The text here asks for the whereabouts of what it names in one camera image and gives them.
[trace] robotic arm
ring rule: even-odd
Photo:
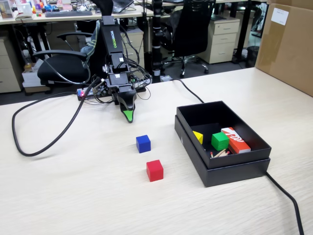
[[[131,71],[129,65],[124,63],[119,24],[111,16],[113,2],[112,0],[92,1],[102,13],[98,40],[101,40],[100,53],[105,56],[105,60],[100,75],[104,78],[103,83],[108,89],[108,93],[112,95],[115,103],[120,105],[121,112],[127,121],[131,123],[134,117],[134,101],[137,95],[135,87],[128,79],[128,74]]]

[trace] red cube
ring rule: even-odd
[[[163,167],[160,160],[147,163],[147,174],[150,182],[163,179]]]

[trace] chair armrest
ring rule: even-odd
[[[87,55],[85,53],[72,51],[72,50],[44,50],[39,51],[33,54],[33,56],[41,56],[41,55],[47,55],[47,54],[61,54],[61,55],[74,55],[77,56],[82,61],[86,61]]]
[[[63,41],[67,39],[67,36],[71,35],[81,35],[81,36],[92,36],[92,33],[84,33],[84,32],[71,32],[71,33],[62,33],[57,36],[57,38],[61,38]]]

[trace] yellow block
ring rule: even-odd
[[[196,131],[193,131],[195,136],[197,137],[197,139],[199,140],[200,144],[203,143],[203,134],[199,133],[199,132],[196,132]]]

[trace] open box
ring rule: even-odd
[[[232,127],[250,152],[211,158],[212,134]],[[222,101],[177,107],[175,130],[206,187],[265,175],[271,147]],[[201,145],[193,131],[203,134]]]

